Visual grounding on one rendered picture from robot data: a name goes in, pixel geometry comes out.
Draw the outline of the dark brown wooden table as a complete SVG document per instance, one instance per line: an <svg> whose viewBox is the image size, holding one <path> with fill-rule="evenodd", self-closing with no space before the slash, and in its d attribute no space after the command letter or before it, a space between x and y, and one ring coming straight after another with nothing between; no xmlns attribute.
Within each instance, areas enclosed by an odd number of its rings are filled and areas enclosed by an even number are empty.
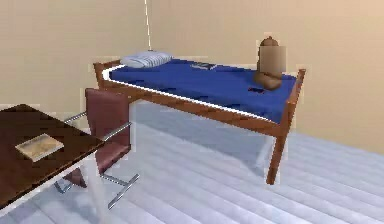
<svg viewBox="0 0 384 224"><path fill-rule="evenodd" d="M64 144L34 162L16 146L47 134ZM95 152L104 142L31 106L19 104L0 111L0 217L79 168L98 215L106 224L109 214Z"/></svg>

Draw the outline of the maroon chair with metal frame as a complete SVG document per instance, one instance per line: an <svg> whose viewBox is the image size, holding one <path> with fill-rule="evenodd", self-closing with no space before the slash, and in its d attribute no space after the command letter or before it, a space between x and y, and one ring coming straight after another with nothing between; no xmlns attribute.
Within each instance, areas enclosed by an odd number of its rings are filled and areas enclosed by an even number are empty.
<svg viewBox="0 0 384 224"><path fill-rule="evenodd" d="M128 97L120 93L86 88L85 98L86 110L65 119L64 122L69 124L86 116L90 134L104 142L95 153L98 174L101 178L122 187L108 203L108 209L112 209L140 177L135 174L129 181L125 181L106 174L106 171L131 149Z"/></svg>

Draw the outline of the brown teddy bear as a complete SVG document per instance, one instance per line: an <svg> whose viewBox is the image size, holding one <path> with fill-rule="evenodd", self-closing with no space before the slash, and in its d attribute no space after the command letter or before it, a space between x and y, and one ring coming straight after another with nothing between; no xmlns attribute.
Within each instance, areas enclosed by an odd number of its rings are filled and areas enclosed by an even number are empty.
<svg viewBox="0 0 384 224"><path fill-rule="evenodd" d="M286 47L280 46L272 36L265 38L259 46L254 81L264 89L275 90L281 86L285 71Z"/></svg>

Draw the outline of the dark flat book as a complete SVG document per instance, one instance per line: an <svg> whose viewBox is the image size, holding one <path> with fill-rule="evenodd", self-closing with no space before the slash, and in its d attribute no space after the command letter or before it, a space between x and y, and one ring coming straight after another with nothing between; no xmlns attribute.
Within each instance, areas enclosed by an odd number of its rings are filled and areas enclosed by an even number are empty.
<svg viewBox="0 0 384 224"><path fill-rule="evenodd" d="M213 70L217 67L217 64L196 62L191 64L192 68L202 69L202 70Z"/></svg>

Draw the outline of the tan flat book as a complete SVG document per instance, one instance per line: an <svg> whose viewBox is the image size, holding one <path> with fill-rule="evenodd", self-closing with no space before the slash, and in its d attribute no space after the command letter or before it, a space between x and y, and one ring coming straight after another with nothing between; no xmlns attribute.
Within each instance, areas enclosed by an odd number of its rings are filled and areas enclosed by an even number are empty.
<svg viewBox="0 0 384 224"><path fill-rule="evenodd" d="M63 147L64 144L62 142L48 134L41 134L17 145L16 149L33 162L37 162Z"/></svg>

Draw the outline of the blue bed with wooden frame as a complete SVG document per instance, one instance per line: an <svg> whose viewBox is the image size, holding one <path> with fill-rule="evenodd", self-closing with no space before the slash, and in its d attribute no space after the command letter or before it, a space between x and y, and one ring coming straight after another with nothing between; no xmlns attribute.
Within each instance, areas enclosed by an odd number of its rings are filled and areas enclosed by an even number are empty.
<svg viewBox="0 0 384 224"><path fill-rule="evenodd" d="M254 71L217 66L196 69L174 59L154 68L128 68L120 61L93 64L98 87L131 103L146 100L193 115L271 136L275 140L266 182L275 183L306 71L285 75L274 91L260 92Z"/></svg>

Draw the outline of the white striped pillow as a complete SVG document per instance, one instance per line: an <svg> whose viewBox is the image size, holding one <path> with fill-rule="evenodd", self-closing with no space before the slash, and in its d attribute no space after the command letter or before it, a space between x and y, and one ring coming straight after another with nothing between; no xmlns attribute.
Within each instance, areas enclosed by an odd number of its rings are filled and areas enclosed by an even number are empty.
<svg viewBox="0 0 384 224"><path fill-rule="evenodd" d="M152 68L170 62L173 56L166 52L143 51L120 59L120 63L131 68Z"/></svg>

